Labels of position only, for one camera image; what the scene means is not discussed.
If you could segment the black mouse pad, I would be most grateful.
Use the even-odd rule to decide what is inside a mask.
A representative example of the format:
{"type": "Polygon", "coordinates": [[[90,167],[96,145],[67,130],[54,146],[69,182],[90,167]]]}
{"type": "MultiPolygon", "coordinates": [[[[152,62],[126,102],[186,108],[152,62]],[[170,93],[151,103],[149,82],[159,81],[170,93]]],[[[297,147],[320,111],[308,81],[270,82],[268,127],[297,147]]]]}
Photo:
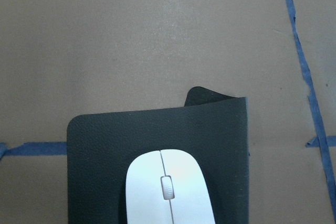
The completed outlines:
{"type": "Polygon", "coordinates": [[[193,87],[181,108],[87,114],[69,122],[69,223],[126,223],[127,169],[141,154],[161,149],[197,160],[217,223],[249,222],[247,100],[193,87]]]}

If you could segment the white computer mouse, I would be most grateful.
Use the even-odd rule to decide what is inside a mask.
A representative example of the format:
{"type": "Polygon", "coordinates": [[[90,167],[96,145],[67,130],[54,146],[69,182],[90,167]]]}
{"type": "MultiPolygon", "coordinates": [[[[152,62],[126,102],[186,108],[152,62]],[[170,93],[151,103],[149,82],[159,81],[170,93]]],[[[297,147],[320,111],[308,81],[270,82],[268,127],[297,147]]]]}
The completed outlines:
{"type": "Polygon", "coordinates": [[[134,159],[125,199],[128,223],[215,223],[202,170],[182,150],[152,151],[134,159]]]}

